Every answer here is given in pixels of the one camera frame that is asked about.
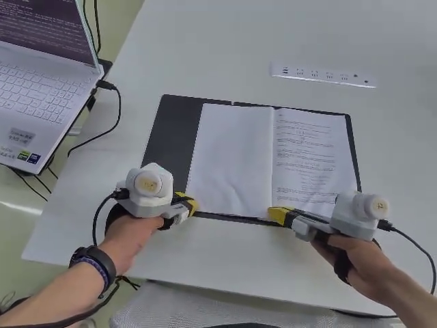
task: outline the laptop keyboard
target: laptop keyboard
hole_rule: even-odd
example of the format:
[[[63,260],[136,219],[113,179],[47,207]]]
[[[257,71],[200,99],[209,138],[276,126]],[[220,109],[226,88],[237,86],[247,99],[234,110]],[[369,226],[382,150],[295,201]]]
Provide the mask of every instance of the laptop keyboard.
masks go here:
[[[61,124],[90,84],[0,63],[0,108]]]

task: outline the floor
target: floor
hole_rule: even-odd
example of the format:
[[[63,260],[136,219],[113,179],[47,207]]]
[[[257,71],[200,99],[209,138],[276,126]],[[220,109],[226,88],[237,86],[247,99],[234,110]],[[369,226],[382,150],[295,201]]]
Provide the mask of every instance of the floor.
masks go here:
[[[144,0],[99,0],[101,58],[115,60],[143,2]],[[87,13],[91,25],[94,25],[92,3],[92,0],[87,1]],[[66,152],[73,144],[74,138],[68,137],[57,152],[51,165],[56,174],[61,173]],[[49,172],[44,172],[40,178],[53,190],[56,179]],[[27,180],[38,191],[47,195],[35,178]],[[13,295],[15,300],[31,295],[65,270],[61,266],[29,262],[20,258],[44,203],[13,172],[6,167],[0,167],[0,308],[10,296]],[[97,326],[107,327],[111,314],[122,307],[131,294],[130,287],[123,284],[110,304],[95,315]]]

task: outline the purple bracelet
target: purple bracelet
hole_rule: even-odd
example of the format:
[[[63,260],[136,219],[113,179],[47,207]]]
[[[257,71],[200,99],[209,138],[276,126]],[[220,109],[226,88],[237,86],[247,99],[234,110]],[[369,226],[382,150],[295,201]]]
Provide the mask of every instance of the purple bracelet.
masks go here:
[[[78,264],[81,262],[85,262],[85,263],[92,265],[99,272],[99,274],[102,276],[103,281],[104,281],[103,292],[106,292],[107,288],[109,287],[109,278],[108,278],[107,272],[100,266],[100,264],[98,264],[98,262],[96,262],[92,258],[87,258],[87,257],[79,258],[75,264]]]

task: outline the white table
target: white table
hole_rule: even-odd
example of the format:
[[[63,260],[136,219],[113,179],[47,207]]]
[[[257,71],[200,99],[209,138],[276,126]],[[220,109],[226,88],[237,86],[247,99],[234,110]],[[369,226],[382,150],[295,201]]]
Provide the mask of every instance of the white table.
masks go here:
[[[163,94],[349,113],[363,190],[388,197],[393,222],[435,257],[434,12],[433,1],[147,0],[108,78],[123,94],[122,121],[71,156],[23,258],[66,264],[91,243],[94,211],[140,165]],[[377,78],[378,89],[272,78],[272,60],[363,72]],[[79,141],[105,131],[116,112],[115,93],[102,92]],[[100,216],[100,240],[109,208]],[[429,286],[425,256],[393,233],[377,238],[395,264]],[[310,246],[278,228],[195,218],[156,234],[130,274],[391,313],[342,284]]]

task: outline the wristwatch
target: wristwatch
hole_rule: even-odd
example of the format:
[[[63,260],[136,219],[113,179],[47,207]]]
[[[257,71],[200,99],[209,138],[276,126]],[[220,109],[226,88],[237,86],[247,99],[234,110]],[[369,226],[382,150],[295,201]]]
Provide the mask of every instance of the wristwatch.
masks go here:
[[[115,269],[112,259],[101,249],[96,246],[79,247],[71,257],[68,268],[74,265],[85,262],[92,265],[101,274],[104,280],[104,288],[102,292],[106,292],[115,281],[117,270]]]

